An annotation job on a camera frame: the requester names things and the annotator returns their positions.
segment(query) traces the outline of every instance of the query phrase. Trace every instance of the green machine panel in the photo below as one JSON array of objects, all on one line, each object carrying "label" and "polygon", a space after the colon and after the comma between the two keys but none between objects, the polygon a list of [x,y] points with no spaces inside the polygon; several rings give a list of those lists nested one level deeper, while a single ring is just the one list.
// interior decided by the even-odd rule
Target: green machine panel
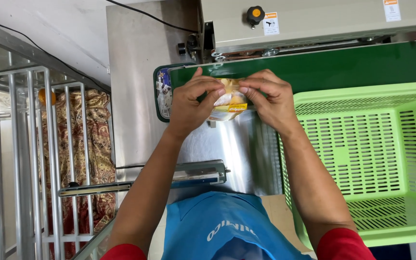
[{"label": "green machine panel", "polygon": [[[416,82],[416,41],[342,50],[273,56],[202,65],[203,74],[243,78],[270,69],[288,81],[293,92]],[[184,85],[194,67],[171,70],[173,88]]]}]

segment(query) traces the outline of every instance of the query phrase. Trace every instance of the black knob with yellow center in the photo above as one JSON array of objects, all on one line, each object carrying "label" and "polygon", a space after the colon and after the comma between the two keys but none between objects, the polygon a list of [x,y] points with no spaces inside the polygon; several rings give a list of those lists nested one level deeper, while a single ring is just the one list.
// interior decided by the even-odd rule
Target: black knob with yellow center
[{"label": "black knob with yellow center", "polygon": [[265,12],[260,6],[253,6],[246,12],[246,22],[257,26],[264,19]]}]

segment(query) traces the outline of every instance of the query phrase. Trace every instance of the red sleeve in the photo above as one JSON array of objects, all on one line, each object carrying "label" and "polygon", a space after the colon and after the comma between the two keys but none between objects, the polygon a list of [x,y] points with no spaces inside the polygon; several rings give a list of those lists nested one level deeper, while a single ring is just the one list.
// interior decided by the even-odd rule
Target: red sleeve
[{"label": "red sleeve", "polygon": [[347,228],[328,231],[317,245],[317,258],[324,260],[375,260],[359,234]]},{"label": "red sleeve", "polygon": [[131,244],[121,244],[110,248],[101,260],[147,260],[144,252],[137,246]]}]

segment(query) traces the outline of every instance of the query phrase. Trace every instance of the orange ball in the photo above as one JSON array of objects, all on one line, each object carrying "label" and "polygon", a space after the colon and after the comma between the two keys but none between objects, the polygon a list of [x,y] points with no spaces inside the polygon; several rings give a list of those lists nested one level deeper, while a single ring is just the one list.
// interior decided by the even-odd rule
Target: orange ball
[{"label": "orange ball", "polygon": [[[46,90],[44,88],[38,91],[38,99],[44,106],[46,106]],[[54,92],[52,92],[51,94],[51,104],[55,105],[55,93]]]}]

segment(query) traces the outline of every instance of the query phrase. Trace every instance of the person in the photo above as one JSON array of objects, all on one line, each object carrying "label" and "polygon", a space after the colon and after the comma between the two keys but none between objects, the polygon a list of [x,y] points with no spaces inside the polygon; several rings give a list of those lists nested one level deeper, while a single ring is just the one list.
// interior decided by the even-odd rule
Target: person
[{"label": "person", "polygon": [[[166,205],[184,139],[208,118],[226,91],[198,68],[176,88],[170,123],[120,205],[103,260],[147,259],[167,206],[165,260],[310,259],[270,222],[254,195],[208,192]],[[199,103],[196,99],[208,92]],[[292,87],[269,69],[240,81],[240,92],[284,146],[290,190],[318,259],[374,259],[346,202],[311,145],[294,111]]]}]

